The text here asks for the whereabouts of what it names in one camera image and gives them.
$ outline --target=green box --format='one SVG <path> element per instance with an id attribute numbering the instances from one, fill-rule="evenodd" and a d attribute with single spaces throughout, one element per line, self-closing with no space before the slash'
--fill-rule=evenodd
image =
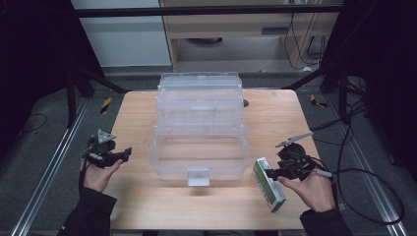
<path id="1" fill-rule="evenodd" d="M 264 170 L 270 169 L 267 159 L 262 157 L 255 161 L 254 175 L 264 193 L 270 211 L 278 210 L 286 198 L 279 184 L 267 176 Z"/>

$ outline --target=black sleeve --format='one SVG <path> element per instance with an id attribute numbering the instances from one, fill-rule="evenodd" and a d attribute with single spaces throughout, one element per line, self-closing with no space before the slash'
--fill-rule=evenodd
<path id="1" fill-rule="evenodd" d="M 300 216 L 309 236 L 351 236 L 340 211 L 335 208 L 325 212 L 307 210 Z"/>
<path id="2" fill-rule="evenodd" d="M 83 195 L 68 215 L 58 236 L 110 235 L 110 214 L 116 199 L 84 188 Z"/>

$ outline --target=black wire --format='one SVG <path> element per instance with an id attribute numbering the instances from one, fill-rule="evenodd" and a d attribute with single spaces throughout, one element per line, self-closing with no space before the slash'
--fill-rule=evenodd
<path id="1" fill-rule="evenodd" d="M 359 108 L 362 108 L 362 107 L 365 107 L 365 105 L 362 105 L 362 106 L 358 107 L 357 109 L 353 110 L 353 111 L 352 111 L 352 112 L 353 112 L 352 116 L 355 116 L 355 115 L 359 114 L 360 112 L 364 111 L 364 110 L 359 110 Z M 322 129 L 327 128 L 327 127 L 329 127 L 329 126 L 331 126 L 331 125 L 334 125 L 335 123 L 337 123 L 337 122 L 339 122 L 339 121 L 341 121 L 341 120 L 342 120 L 341 118 L 338 118 L 338 119 L 335 119 L 335 120 L 329 121 L 329 122 L 324 123 L 324 124 L 322 124 L 322 125 L 319 125 L 319 126 L 316 126 L 316 127 L 310 128 L 310 131 L 315 132 L 315 131 L 322 130 Z"/>
<path id="2" fill-rule="evenodd" d="M 371 174 L 371 175 L 373 175 L 373 176 L 375 176 L 375 177 L 377 177 L 378 179 L 380 179 L 380 180 L 382 180 L 382 182 L 392 191 L 392 193 L 393 193 L 393 195 L 396 197 L 396 199 L 398 200 L 398 203 L 399 203 L 399 205 L 400 205 L 400 208 L 401 208 L 401 214 L 400 214 L 400 216 L 398 217 L 398 219 L 396 219 L 396 220 L 394 220 L 394 221 L 389 221 L 389 222 L 386 222 L 386 221 L 381 221 L 381 220 L 377 220 L 377 219 L 374 219 L 374 218 L 372 218 L 372 217 L 369 217 L 369 216 L 367 216 L 367 215 L 365 215 L 364 213 L 361 213 L 359 210 L 357 210 L 356 208 L 354 208 L 350 203 L 349 203 L 349 201 L 348 200 L 346 200 L 346 197 L 344 196 L 344 194 L 343 194 L 343 191 L 342 191 L 342 188 L 341 188 L 341 184 L 340 184 L 340 177 L 338 176 L 338 178 L 337 178 L 337 181 L 336 181 L 336 185 L 337 185 L 337 189 L 339 190 L 339 194 L 340 194 L 340 197 L 343 199 L 343 201 L 344 201 L 344 203 L 349 207 L 349 209 L 351 209 L 353 212 L 355 212 L 356 214 L 358 214 L 359 216 L 361 216 L 361 217 L 363 217 L 363 218 L 365 218 L 365 219 L 368 219 L 368 220 L 370 220 L 370 221 L 372 221 L 372 222 L 374 222 L 374 223 L 378 223 L 378 224 L 381 224 L 381 225 L 391 225 L 391 224 L 396 224 L 396 223 L 398 223 L 399 221 L 401 221 L 401 219 L 403 218 L 403 216 L 404 216 L 404 205 L 403 205 L 403 203 L 402 203 L 402 201 L 401 201 L 401 199 L 398 197 L 398 195 L 396 194 L 396 192 L 395 192 L 395 190 L 389 185 L 389 183 L 387 182 L 387 181 L 385 181 L 382 177 L 380 177 L 380 176 L 378 176 L 377 174 L 374 174 L 374 173 L 372 173 L 372 172 L 370 172 L 370 171 L 366 171 L 366 170 L 360 170 L 360 169 L 341 169 L 341 158 L 342 158 L 342 154 L 343 154 L 343 148 L 344 148 L 344 145 L 346 144 L 346 140 L 347 140 L 347 137 L 348 137 L 348 134 L 349 134 L 349 131 L 351 130 L 351 119 L 352 119 L 352 114 L 353 114 L 353 107 L 356 105 L 356 104 L 358 104 L 359 102 L 361 102 L 361 101 L 358 101 L 358 102 L 356 102 L 355 104 L 353 104 L 352 106 L 351 106 L 351 108 L 350 108 L 350 112 L 349 112 L 349 116 L 348 116 L 348 122 L 347 122 L 347 131 L 346 131 L 346 135 L 344 136 L 344 138 L 343 138 L 343 141 L 342 141 L 342 145 L 341 145 L 341 147 L 340 147 L 340 150 L 339 150 L 339 154 L 338 154 L 338 159 L 337 159 L 337 170 L 336 170 L 336 172 L 335 173 L 337 173 L 337 174 L 339 174 L 339 173 L 342 173 L 342 172 L 348 172 L 348 171 L 361 171 L 361 172 L 365 172 L 365 173 L 367 173 L 367 174 Z"/>
<path id="3" fill-rule="evenodd" d="M 381 225 L 396 224 L 396 223 L 399 223 L 404 218 L 404 215 L 405 215 L 404 203 L 402 202 L 401 198 L 396 193 L 395 189 L 385 179 L 383 179 L 381 176 L 379 176 L 379 175 L 377 175 L 377 174 L 375 174 L 375 173 L 373 173 L 371 171 L 364 170 L 364 169 L 357 169 L 357 168 L 341 169 L 341 170 L 338 170 L 337 172 L 335 172 L 334 174 L 337 174 L 339 176 L 341 173 L 346 173 L 346 172 L 362 172 L 362 173 L 366 173 L 366 174 L 372 175 L 375 178 L 377 178 L 378 180 L 380 180 L 391 191 L 391 193 L 393 194 L 393 196 L 396 198 L 396 200 L 398 202 L 398 205 L 399 205 L 399 208 L 400 208 L 400 214 L 399 214 L 399 217 L 396 220 L 389 221 L 389 222 L 380 221 L 380 220 L 371 218 L 371 217 L 365 215 L 364 213 L 360 212 L 359 210 L 357 210 L 355 207 L 353 207 L 349 203 L 349 201 L 346 200 L 344 194 L 342 193 L 342 190 L 341 190 L 340 186 L 338 186 L 340 196 L 341 196 L 341 198 L 343 199 L 344 203 L 347 205 L 347 207 L 349 209 L 351 209 L 353 212 L 355 212 L 356 214 L 360 215 L 361 217 L 366 218 L 366 219 L 368 219 L 368 220 L 370 220 L 370 221 L 372 221 L 374 223 L 378 223 L 378 224 L 381 224 Z"/>
<path id="4" fill-rule="evenodd" d="M 28 133 L 28 132 L 36 131 L 36 130 L 42 128 L 46 124 L 46 121 L 48 120 L 48 117 L 46 115 L 44 115 L 44 114 L 32 114 L 31 116 L 43 116 L 43 118 L 44 118 L 43 123 L 40 124 L 38 127 L 34 128 L 34 129 L 31 129 L 31 130 L 23 130 L 22 133 Z"/>
<path id="5" fill-rule="evenodd" d="M 298 55 L 299 55 L 300 59 L 301 59 L 304 63 L 306 63 L 306 64 L 307 64 L 307 66 L 313 66 L 313 65 L 316 65 L 317 63 L 313 63 L 313 64 L 312 64 L 312 63 L 309 63 L 309 62 L 304 61 L 303 56 L 301 55 L 301 49 L 300 49 L 300 46 L 298 45 L 298 40 L 297 40 L 297 37 L 295 36 L 295 31 L 294 31 L 294 27 L 293 27 L 293 21 L 294 21 L 294 13 L 292 13 L 292 14 L 291 14 L 291 21 L 290 21 L 290 24 L 289 24 L 289 27 L 288 27 L 288 31 L 287 31 L 287 33 L 285 34 L 285 38 L 284 38 L 284 48 L 285 48 L 285 52 L 286 52 L 286 54 L 287 54 L 288 59 L 290 58 L 290 56 L 289 56 L 288 50 L 287 50 L 287 48 L 286 48 L 286 39 L 287 39 L 287 37 L 288 37 L 289 32 L 292 30 L 292 33 L 293 33 L 293 35 L 294 35 L 294 41 L 295 41 L 295 44 L 297 45 Z M 291 65 L 291 67 L 292 67 L 293 69 L 295 69 L 295 70 L 300 70 L 300 69 L 302 69 L 302 68 L 296 68 L 294 65 L 292 65 L 291 60 L 289 60 L 289 64 L 290 64 L 290 65 Z"/>
<path id="6" fill-rule="evenodd" d="M 344 40 L 339 43 L 339 46 L 333 50 L 333 52 L 330 54 L 330 56 L 327 58 L 326 61 L 324 61 L 323 63 L 327 63 L 333 60 L 333 57 L 335 55 L 337 55 L 338 51 L 341 50 L 343 48 L 343 45 L 347 43 L 347 41 L 352 37 L 352 35 L 362 26 L 362 24 L 364 24 L 365 20 L 368 18 L 368 16 L 371 14 L 371 12 L 374 10 L 375 6 L 377 5 L 378 0 L 374 0 L 373 5 L 371 6 L 371 8 L 369 9 L 369 11 L 366 13 L 366 15 L 362 18 L 362 20 L 358 23 L 358 25 L 350 32 L 350 34 L 348 36 L 346 36 L 344 38 Z"/>
<path id="7" fill-rule="evenodd" d="M 317 141 L 317 142 L 322 142 L 322 143 L 328 144 L 328 145 L 341 146 L 341 144 L 336 144 L 336 143 L 332 143 L 332 142 L 328 142 L 328 141 L 323 141 L 323 140 L 319 140 L 317 138 L 313 138 L 313 140 Z"/>

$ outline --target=wall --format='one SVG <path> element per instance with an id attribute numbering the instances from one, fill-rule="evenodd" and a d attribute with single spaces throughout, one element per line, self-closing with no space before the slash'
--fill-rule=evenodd
<path id="1" fill-rule="evenodd" d="M 157 0 L 72 0 L 75 9 L 159 7 Z M 81 19 L 103 71 L 171 66 L 161 17 Z"/>

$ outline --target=clear plastic container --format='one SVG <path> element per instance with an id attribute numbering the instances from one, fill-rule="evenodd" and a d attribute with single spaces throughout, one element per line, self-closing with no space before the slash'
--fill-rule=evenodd
<path id="1" fill-rule="evenodd" d="M 242 177 L 250 162 L 237 73 L 167 73 L 158 86 L 149 161 L 161 179 Z"/>

